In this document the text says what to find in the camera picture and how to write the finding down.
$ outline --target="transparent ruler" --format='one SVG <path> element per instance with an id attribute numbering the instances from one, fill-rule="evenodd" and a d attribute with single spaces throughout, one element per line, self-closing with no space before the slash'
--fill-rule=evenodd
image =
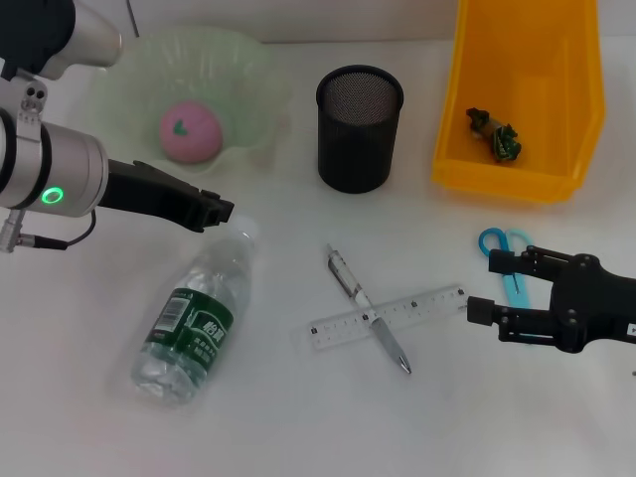
<path id="1" fill-rule="evenodd" d="M 459 285 L 374 306 L 392 331 L 457 315 L 466 310 L 468 294 Z M 326 350 L 372 335 L 364 310 L 322 318 L 309 324 L 314 349 Z"/>

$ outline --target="plastic water bottle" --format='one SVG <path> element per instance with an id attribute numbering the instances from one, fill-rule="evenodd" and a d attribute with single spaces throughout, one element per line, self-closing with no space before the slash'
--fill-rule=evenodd
<path id="1" fill-rule="evenodd" d="M 247 307 L 254 225 L 228 227 L 177 282 L 133 366 L 132 381 L 165 403 L 194 397 Z"/>

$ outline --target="yellow plastic bin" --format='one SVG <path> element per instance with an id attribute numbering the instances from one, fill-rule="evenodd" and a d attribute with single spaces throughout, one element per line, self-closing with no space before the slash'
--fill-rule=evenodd
<path id="1" fill-rule="evenodd" d="M 523 149 L 497 164 L 466 109 L 510 123 Z M 435 182 L 539 203 L 585 178 L 605 106 L 595 0 L 460 0 Z"/>

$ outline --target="pink ball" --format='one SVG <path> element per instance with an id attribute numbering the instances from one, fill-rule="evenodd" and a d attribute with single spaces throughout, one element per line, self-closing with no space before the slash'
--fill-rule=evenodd
<path id="1" fill-rule="evenodd" d="M 223 147 L 219 120 L 202 104 L 184 101 L 161 120 L 161 146 L 175 162 L 196 164 L 213 159 Z"/>

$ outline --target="light green bowl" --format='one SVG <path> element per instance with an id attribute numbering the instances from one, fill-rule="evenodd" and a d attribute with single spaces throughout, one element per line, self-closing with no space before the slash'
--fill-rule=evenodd
<path id="1" fill-rule="evenodd" d="M 228 30 L 174 27 L 138 39 L 117 65 L 98 71 L 79 117 L 112 159 L 200 175 L 267 151 L 290 96 L 267 46 Z M 205 104 L 221 121 L 224 148 L 210 162 L 177 164 L 161 148 L 163 114 L 186 99 Z"/>

